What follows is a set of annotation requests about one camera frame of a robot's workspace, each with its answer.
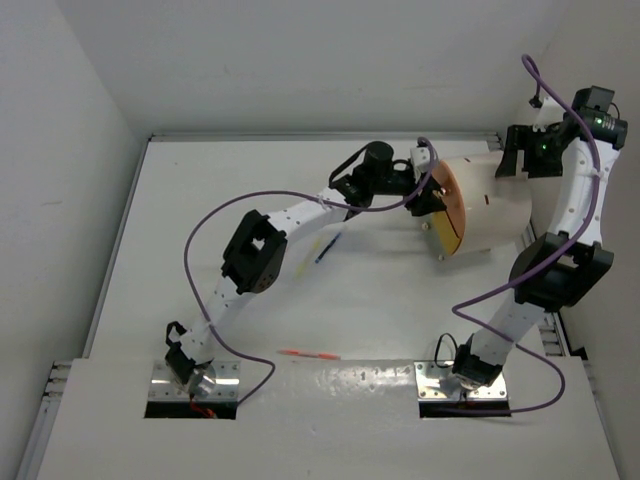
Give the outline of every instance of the white wall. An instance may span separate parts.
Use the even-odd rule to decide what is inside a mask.
[[[638,25],[640,3],[635,0],[576,0],[539,65],[543,77],[569,101],[577,89],[593,84],[615,90],[615,101],[629,122],[627,144],[611,174],[602,215],[603,244],[615,253],[614,265],[578,305],[563,312],[570,340],[585,346],[593,365],[597,395],[624,478],[640,478]],[[559,183],[532,184],[534,225],[542,232],[549,225]]]
[[[81,353],[140,152],[53,0],[0,0],[0,478]]]
[[[566,0],[58,0],[139,131],[491,130]]]

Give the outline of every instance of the red wire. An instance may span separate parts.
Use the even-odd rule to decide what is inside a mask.
[[[193,401],[193,398],[191,400],[189,400],[189,408],[191,410],[193,410],[194,412],[198,412],[204,418],[213,418],[216,415],[215,412],[213,410],[211,410],[210,408],[200,408],[196,404],[196,402]]]

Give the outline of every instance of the black bracket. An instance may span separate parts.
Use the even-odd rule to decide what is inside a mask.
[[[524,250],[511,269],[509,280],[528,272],[569,240],[566,234],[545,233]],[[575,305],[613,264],[613,253],[600,245],[573,245],[567,254],[533,278],[515,288],[515,301],[531,303],[547,312]]]
[[[222,257],[222,276],[238,287],[238,294],[260,293],[269,288],[280,274],[287,239],[269,222],[267,215],[248,212]]]
[[[468,378],[478,385],[491,385],[502,372],[502,365],[490,365],[471,354],[473,335],[467,343],[463,343],[456,351],[456,358],[451,369],[452,373]]]
[[[362,163],[350,174],[337,178],[353,165],[363,152]],[[357,207],[369,207],[375,195],[410,195],[418,186],[411,162],[393,160],[393,154],[393,148],[388,143],[368,143],[331,173],[329,187],[342,193],[349,205]],[[442,200],[434,195],[435,191],[440,191],[440,185],[431,178],[420,195],[409,202],[406,208],[413,216],[446,210],[447,207]]]
[[[576,92],[571,108],[589,127],[594,139],[620,150],[627,137],[627,122],[607,113],[613,95],[613,90],[606,88],[584,88]],[[576,138],[586,140],[580,125],[568,113],[562,122],[548,125],[545,132],[534,131],[528,125],[511,125],[496,178],[516,174],[519,150],[524,151],[523,171],[528,172],[529,178],[561,176],[562,154]]]

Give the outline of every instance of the cable clip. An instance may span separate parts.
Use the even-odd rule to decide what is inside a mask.
[[[320,194],[316,195],[316,201],[322,207],[323,210],[330,210],[331,207],[324,203],[324,197]]]
[[[598,171],[595,168],[592,168],[591,172],[589,172],[589,173],[590,173],[590,175],[592,177],[598,177],[600,180],[602,180],[604,178],[604,171],[602,171],[602,170]]]

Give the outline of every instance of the white panel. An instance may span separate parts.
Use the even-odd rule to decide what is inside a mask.
[[[614,101],[629,122],[627,143],[609,178],[602,211],[602,242],[615,254],[613,267],[580,303],[563,311],[572,346],[584,345],[589,355],[596,394],[625,478],[636,478],[640,472],[640,416],[635,402],[629,401],[640,397],[639,24],[636,1],[573,1],[539,65],[542,76],[569,102],[576,90],[591,85],[615,90]],[[535,180],[531,185],[534,226],[541,233],[553,215],[560,181]]]
[[[143,418],[150,360],[77,360],[38,478],[617,478],[580,360],[556,362],[564,399],[513,419],[420,419],[407,360],[283,359],[237,420],[199,421]],[[243,362],[241,389],[264,372]],[[558,388],[521,353],[506,374],[515,407]]]
[[[0,478],[82,351],[140,145],[53,0],[0,2]]]
[[[137,128],[505,126],[566,0],[58,0]]]

